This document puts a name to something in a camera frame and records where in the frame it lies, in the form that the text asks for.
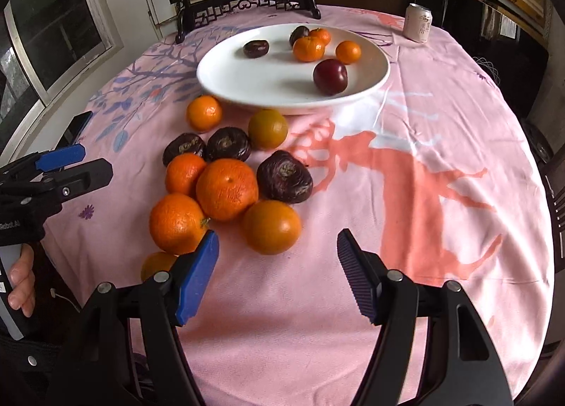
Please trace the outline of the person's left hand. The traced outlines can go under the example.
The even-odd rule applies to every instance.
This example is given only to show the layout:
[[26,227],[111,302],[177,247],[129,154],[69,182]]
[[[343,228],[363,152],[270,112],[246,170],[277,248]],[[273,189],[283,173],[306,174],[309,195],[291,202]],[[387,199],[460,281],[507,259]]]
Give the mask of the person's left hand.
[[35,309],[35,274],[34,251],[28,244],[23,244],[20,257],[12,265],[10,279],[12,292],[8,296],[8,303],[14,310],[21,310],[26,317],[31,317]]

